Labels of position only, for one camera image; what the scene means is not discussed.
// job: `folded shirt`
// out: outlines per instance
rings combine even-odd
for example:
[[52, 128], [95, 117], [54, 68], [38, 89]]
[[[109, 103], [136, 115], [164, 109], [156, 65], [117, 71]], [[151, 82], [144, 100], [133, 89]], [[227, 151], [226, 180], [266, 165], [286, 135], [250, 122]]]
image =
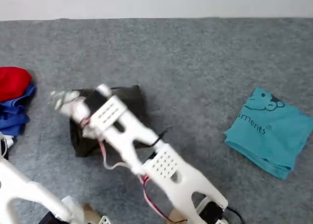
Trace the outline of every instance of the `folded shirt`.
[[25, 101], [36, 90], [36, 86], [30, 84], [24, 94], [16, 99], [0, 102], [0, 131], [3, 134], [18, 136], [24, 124], [29, 122], [24, 113]]
[[285, 179], [312, 130], [313, 118], [257, 87], [225, 132], [225, 143]]

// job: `teal t-shirt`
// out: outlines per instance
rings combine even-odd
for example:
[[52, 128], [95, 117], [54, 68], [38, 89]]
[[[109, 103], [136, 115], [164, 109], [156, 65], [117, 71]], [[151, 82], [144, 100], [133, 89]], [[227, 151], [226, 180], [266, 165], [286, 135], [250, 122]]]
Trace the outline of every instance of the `teal t-shirt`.
[[225, 143], [285, 179], [312, 130], [313, 118], [257, 87], [225, 132]]

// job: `cartoon logo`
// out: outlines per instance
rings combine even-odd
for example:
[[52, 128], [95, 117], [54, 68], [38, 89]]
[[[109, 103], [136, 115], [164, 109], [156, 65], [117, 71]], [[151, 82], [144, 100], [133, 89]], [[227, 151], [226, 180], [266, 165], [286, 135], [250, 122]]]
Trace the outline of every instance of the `cartoon logo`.
[[270, 112], [284, 106], [285, 104], [280, 99], [259, 87], [250, 95], [250, 98], [244, 105], [244, 107], [250, 110], [266, 110]]

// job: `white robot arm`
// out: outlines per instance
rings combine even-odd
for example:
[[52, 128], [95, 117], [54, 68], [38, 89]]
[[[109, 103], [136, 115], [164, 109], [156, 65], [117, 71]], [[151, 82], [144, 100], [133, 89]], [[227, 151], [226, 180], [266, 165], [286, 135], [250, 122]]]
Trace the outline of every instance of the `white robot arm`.
[[[209, 221], [222, 223], [219, 216], [228, 206], [223, 195], [199, 170], [184, 161], [170, 144], [145, 127], [117, 96], [112, 95], [106, 85], [98, 86], [87, 99], [80, 99], [74, 107], [69, 107], [66, 103], [73, 97], [67, 96], [57, 101], [56, 108], [82, 123], [85, 135], [110, 143], [135, 175], [147, 176], [156, 183], [189, 224], [208, 223], [200, 217], [201, 210], [194, 208], [191, 199], [194, 192], [206, 195], [201, 209], [209, 202], [215, 204], [217, 216]], [[144, 164], [138, 159], [134, 140], [154, 144], [155, 152]]]
[[[6, 144], [4, 136], [1, 141]], [[63, 222], [69, 224], [89, 223], [85, 219], [82, 207], [72, 197], [67, 196], [61, 201], [41, 184], [30, 181], [1, 156], [0, 147], [0, 224], [19, 223], [12, 205], [12, 201], [16, 198], [42, 204]], [[110, 220], [104, 216], [99, 224], [110, 224]]]

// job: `red cloth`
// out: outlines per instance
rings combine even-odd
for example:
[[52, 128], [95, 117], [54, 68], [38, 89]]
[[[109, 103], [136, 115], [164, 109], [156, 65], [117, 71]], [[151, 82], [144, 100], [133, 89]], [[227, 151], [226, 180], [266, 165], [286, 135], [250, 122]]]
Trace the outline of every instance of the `red cloth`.
[[31, 79], [25, 69], [0, 67], [0, 102], [21, 97]]

